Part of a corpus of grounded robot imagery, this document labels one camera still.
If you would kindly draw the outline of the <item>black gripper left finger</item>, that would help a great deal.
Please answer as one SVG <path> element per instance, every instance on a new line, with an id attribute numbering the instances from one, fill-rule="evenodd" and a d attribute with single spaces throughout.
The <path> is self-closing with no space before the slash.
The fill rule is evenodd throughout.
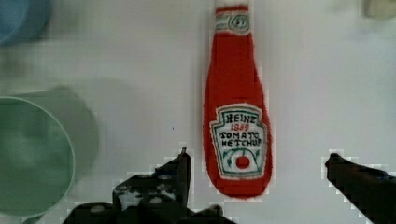
<path id="1" fill-rule="evenodd" d="M 191 182 L 191 157 L 187 148 L 152 174 L 133 175 L 112 192 L 113 204 L 121 211 L 136 207 L 143 199 L 160 199 L 187 204 Z"/>

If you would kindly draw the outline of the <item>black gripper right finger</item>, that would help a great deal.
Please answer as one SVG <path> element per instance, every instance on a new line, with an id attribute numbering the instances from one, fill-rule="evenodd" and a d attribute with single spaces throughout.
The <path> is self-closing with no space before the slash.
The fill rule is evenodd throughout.
<path id="1" fill-rule="evenodd" d="M 327 179 L 373 224 L 395 224 L 396 183 L 387 172 L 332 153 Z"/>

